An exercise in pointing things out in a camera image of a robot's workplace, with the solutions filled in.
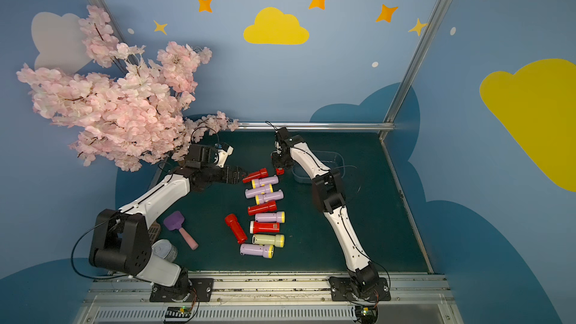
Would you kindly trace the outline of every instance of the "robotic arm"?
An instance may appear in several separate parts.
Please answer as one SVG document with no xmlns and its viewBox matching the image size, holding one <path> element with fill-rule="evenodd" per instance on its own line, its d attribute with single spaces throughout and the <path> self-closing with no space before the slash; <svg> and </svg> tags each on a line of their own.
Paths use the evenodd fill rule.
<svg viewBox="0 0 576 324">
<path fill-rule="evenodd" d="M 188 270 L 152 252 L 148 228 L 170 205 L 190 191 L 203 191 L 212 182 L 235 184 L 246 175 L 224 166 L 233 148 L 192 144 L 180 167 L 140 198 L 119 210 L 103 210 L 96 219 L 89 262 L 98 268 L 122 272 L 155 284 L 163 299 L 182 301 L 190 295 Z"/>
<path fill-rule="evenodd" d="M 300 135 L 293 136 L 285 127 L 276 130 L 275 144 L 277 151 L 272 153 L 272 165 L 290 168 L 296 161 L 310 176 L 313 203 L 330 222 L 342 247 L 352 291 L 358 299 L 370 297 L 380 278 L 350 223 L 340 171 L 324 165 Z"/>
</svg>

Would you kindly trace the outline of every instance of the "white cloud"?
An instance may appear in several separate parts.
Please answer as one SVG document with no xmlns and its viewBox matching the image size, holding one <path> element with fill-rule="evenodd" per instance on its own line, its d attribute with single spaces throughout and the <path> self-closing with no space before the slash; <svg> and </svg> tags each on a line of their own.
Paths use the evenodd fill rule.
<svg viewBox="0 0 576 324">
<path fill-rule="evenodd" d="M 60 68 L 73 74 L 90 62 L 82 43 L 84 34 L 78 25 L 78 16 L 41 12 L 32 19 L 32 39 L 40 54 L 34 69 Z"/>
</svg>

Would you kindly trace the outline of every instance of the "dark green table surface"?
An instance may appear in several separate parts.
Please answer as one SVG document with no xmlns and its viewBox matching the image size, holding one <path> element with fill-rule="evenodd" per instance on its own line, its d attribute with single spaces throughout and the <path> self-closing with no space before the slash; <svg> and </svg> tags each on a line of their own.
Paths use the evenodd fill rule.
<svg viewBox="0 0 576 324">
<path fill-rule="evenodd" d="M 426 272 L 426 263 L 418 247 L 404 205 L 399 198 L 383 149 L 375 133 L 302 133 L 313 151 L 340 153 L 346 165 L 344 183 L 349 218 L 367 254 L 390 272 Z M 247 171 L 263 167 L 273 170 L 270 152 L 274 134 L 270 132 L 222 132 L 220 141 L 234 147 L 228 165 Z M 203 140 L 215 142 L 215 137 Z M 361 190 L 356 196 L 358 186 Z M 274 189 L 282 189 L 284 199 L 277 201 L 279 211 L 286 212 L 280 233 L 286 236 L 284 248 L 275 248 L 271 259 L 241 256 L 224 217 L 236 214 L 248 235 L 247 207 L 255 205 L 246 199 L 247 184 L 213 184 L 203 193 L 190 193 L 178 200 L 158 222 L 178 210 L 183 213 L 184 228 L 198 242 L 192 251 L 178 231 L 162 226 L 160 238 L 169 239 L 178 249 L 175 263 L 189 270 L 271 270 L 331 271 L 346 270 L 344 255 L 332 227 L 312 204 L 309 184 L 297 183 L 292 172 L 280 176 Z"/>
</svg>

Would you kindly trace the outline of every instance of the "yellow star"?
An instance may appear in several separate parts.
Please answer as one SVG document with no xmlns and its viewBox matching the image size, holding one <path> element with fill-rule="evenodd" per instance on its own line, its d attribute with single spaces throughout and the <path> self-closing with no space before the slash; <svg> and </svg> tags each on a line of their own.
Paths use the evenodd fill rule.
<svg viewBox="0 0 576 324">
<path fill-rule="evenodd" d="M 325 0 L 312 0 L 312 3 L 310 3 L 310 7 L 308 9 L 320 8 L 324 10 L 324 1 Z"/>
<path fill-rule="evenodd" d="M 428 25 L 428 23 L 422 24 L 422 23 L 420 22 L 420 18 L 418 18 L 418 19 L 417 19 L 416 26 L 415 26 L 414 28 L 408 30 L 408 32 L 417 32 L 417 33 L 418 33 L 418 36 L 420 36 L 420 34 L 422 33 L 422 28 L 425 27 L 425 26 L 427 26 L 427 25 Z"/>
<path fill-rule="evenodd" d="M 200 2 L 200 9 L 198 9 L 198 11 L 207 11 L 212 13 L 212 9 L 210 9 L 210 3 L 212 2 L 212 0 L 198 0 L 198 2 Z"/>
<path fill-rule="evenodd" d="M 378 23 L 380 20 L 385 20 L 389 23 L 392 20 L 392 14 L 394 14 L 396 9 L 398 9 L 398 7 L 388 8 L 387 6 L 382 5 L 382 12 L 380 13 L 378 19 L 376 19 L 376 23 Z"/>
<path fill-rule="evenodd" d="M 163 32 L 164 35 L 167 35 L 166 31 L 164 30 L 164 27 L 168 24 L 160 25 L 160 24 L 156 23 L 156 20 L 154 21 L 154 24 L 156 24 L 156 29 L 154 29 L 155 32 Z"/>
</svg>

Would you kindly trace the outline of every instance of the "spatula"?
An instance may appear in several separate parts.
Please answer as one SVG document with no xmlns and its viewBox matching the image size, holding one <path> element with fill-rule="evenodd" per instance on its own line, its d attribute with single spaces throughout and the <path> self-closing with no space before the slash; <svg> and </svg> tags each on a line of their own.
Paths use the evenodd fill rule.
<svg viewBox="0 0 576 324">
<path fill-rule="evenodd" d="M 168 230 L 178 229 L 178 231 L 180 232 L 180 234 L 182 234 L 182 237 L 188 243 L 190 248 L 194 250 L 198 248 L 198 243 L 194 239 L 192 239 L 192 237 L 190 236 L 190 234 L 188 234 L 188 232 L 186 232 L 186 230 L 184 230 L 184 228 L 182 227 L 183 222 L 184 222 L 184 216 L 182 215 L 182 213 L 180 213 L 180 211 L 175 211 L 174 213 L 167 216 L 166 219 L 164 219 L 164 226 L 167 227 Z"/>
</svg>

